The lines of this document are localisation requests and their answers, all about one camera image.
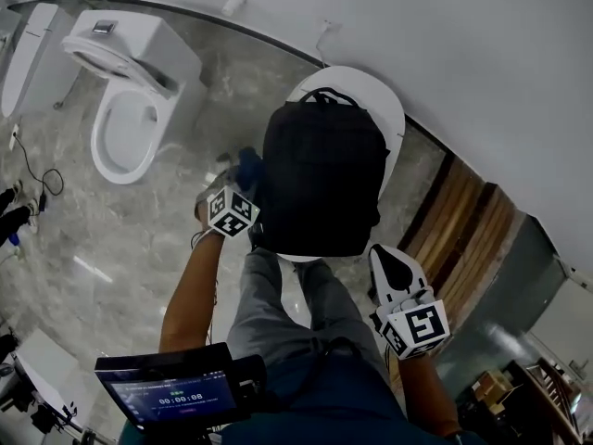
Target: toilet lid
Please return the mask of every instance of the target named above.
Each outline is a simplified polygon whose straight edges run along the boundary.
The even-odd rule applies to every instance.
[[[105,44],[81,36],[67,36],[62,40],[62,47],[79,64],[101,78],[132,81],[165,98],[171,95],[170,90],[141,63]]]

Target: electrical outlet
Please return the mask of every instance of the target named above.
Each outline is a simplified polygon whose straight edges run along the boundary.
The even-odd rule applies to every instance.
[[[10,142],[8,143],[8,150],[12,151],[12,149],[15,147],[15,144],[17,143],[17,139],[15,138],[15,135],[19,135],[19,130],[20,127],[17,123],[15,123],[14,128],[12,129],[12,132],[10,133]]]

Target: backpack strap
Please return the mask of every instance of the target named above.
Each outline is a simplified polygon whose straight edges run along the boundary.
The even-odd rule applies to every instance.
[[[335,104],[337,102],[332,97],[329,97],[327,94],[323,94],[323,93],[329,93],[329,94],[334,95],[340,99],[344,99],[351,106],[354,106],[355,108],[359,107],[357,102],[352,97],[350,97],[349,95],[338,93],[335,89],[332,89],[331,87],[318,87],[317,89],[313,89],[311,92],[303,95],[299,102],[305,103],[305,102],[307,102],[307,100],[310,97],[314,97],[318,104],[325,104],[325,103]]]

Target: gray pants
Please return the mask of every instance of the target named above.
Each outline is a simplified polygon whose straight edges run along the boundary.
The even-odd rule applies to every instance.
[[[346,337],[387,384],[389,375],[372,331],[342,283],[324,261],[296,264],[311,313],[311,328],[288,316],[280,297],[282,274],[276,254],[257,248],[246,256],[241,298],[227,344],[235,359],[260,355],[266,366],[308,352],[321,352],[336,337]]]

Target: toilet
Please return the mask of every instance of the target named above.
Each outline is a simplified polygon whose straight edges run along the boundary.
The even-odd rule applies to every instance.
[[[379,191],[379,197],[381,197],[396,166],[406,132],[406,116],[399,99],[387,85],[371,74],[348,66],[332,66],[319,70],[301,81],[286,100],[297,102],[306,93],[320,87],[331,87],[341,94],[352,97],[359,106],[369,111],[383,134],[389,155],[385,160],[385,174]],[[342,100],[338,100],[338,103],[346,104]],[[280,253],[278,255],[291,262],[308,262],[319,258]]]
[[[57,5],[37,4],[6,72],[2,88],[6,118],[61,106],[81,69],[60,46],[74,21]]]
[[[163,19],[117,10],[83,11],[62,47],[108,80],[91,135],[96,168],[112,183],[137,182],[165,140],[194,127],[206,94],[200,59]]]

